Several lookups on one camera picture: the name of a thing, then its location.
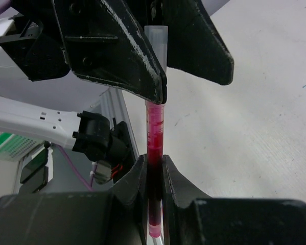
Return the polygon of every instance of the screw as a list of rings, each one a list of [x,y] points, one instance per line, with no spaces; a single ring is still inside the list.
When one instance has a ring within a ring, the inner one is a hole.
[[[91,66],[92,65],[92,61],[89,57],[83,58],[82,63],[83,63],[84,66]]]
[[[73,15],[79,15],[81,13],[81,8],[78,4],[72,3],[69,7],[70,13]]]

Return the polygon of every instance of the black bracket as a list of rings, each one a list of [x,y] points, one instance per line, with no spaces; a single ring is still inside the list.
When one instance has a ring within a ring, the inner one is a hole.
[[[101,114],[83,111],[78,116],[80,126],[78,132],[73,133],[76,143],[72,150],[84,153],[93,162],[104,160],[111,168],[122,166],[113,177],[116,182],[136,161],[127,124],[124,121],[114,123],[110,129],[109,120]]]
[[[15,15],[14,26],[0,37],[0,47],[31,81],[61,78],[69,73],[62,45],[52,38],[43,23],[36,24],[21,14]]]
[[[54,1],[67,62],[80,79],[166,101],[167,78],[123,0]]]

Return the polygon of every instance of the worn black plastic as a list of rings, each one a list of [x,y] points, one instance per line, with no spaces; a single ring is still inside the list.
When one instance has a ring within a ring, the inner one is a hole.
[[[233,79],[234,61],[201,0],[164,0],[169,26],[168,66],[221,85]]]
[[[106,184],[111,180],[112,167],[111,164],[101,160],[97,162],[96,171],[93,175],[94,180],[99,185]]]
[[[20,14],[14,27],[0,37],[0,46],[31,81],[60,78],[68,74],[61,43],[52,38],[50,27]]]
[[[199,224],[195,244],[306,244],[302,201],[197,199],[188,210]]]
[[[27,182],[23,183],[19,189],[19,194],[30,194],[40,191],[47,185],[48,178],[49,168],[42,166]]]
[[[183,176],[169,156],[163,156],[162,171],[164,243],[166,245],[185,244],[184,236],[194,236],[200,231],[196,230],[197,224],[192,222],[196,220],[195,214],[183,215],[181,212],[186,210],[196,198],[209,199],[210,197]]]
[[[41,27],[41,31],[62,44],[51,0],[10,0],[11,7]]]

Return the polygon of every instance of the plastic tube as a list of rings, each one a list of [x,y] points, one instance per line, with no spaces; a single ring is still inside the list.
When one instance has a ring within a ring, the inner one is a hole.
[[[155,55],[164,71],[167,70],[168,27],[145,26]],[[147,117],[147,185],[148,185],[148,230],[153,238],[161,235],[161,199],[162,199],[162,157],[164,105],[146,101]]]

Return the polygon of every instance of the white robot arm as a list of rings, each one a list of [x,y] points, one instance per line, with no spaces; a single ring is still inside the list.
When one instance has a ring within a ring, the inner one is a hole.
[[[72,149],[79,130],[76,112],[55,111],[0,97],[0,131],[53,142]]]

